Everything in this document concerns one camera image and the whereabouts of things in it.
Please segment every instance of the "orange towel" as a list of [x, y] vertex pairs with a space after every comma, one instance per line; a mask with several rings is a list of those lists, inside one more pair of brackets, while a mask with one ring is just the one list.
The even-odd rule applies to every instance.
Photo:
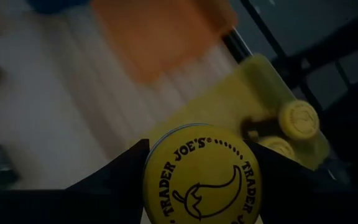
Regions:
[[111, 47], [127, 71], [151, 82], [202, 55], [236, 24], [227, 0], [93, 0]]

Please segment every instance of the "yellow jar lid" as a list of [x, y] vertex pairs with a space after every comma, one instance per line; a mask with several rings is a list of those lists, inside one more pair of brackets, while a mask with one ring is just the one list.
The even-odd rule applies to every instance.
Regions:
[[278, 114], [278, 122], [284, 134], [294, 140], [312, 138], [319, 130], [317, 112], [301, 100], [284, 105]]
[[270, 136], [270, 137], [263, 138], [258, 143], [289, 159], [296, 161], [295, 153], [291, 145], [282, 138], [276, 136]]
[[143, 181], [150, 221], [255, 223], [261, 176], [246, 143], [214, 126], [182, 126], [153, 147]]

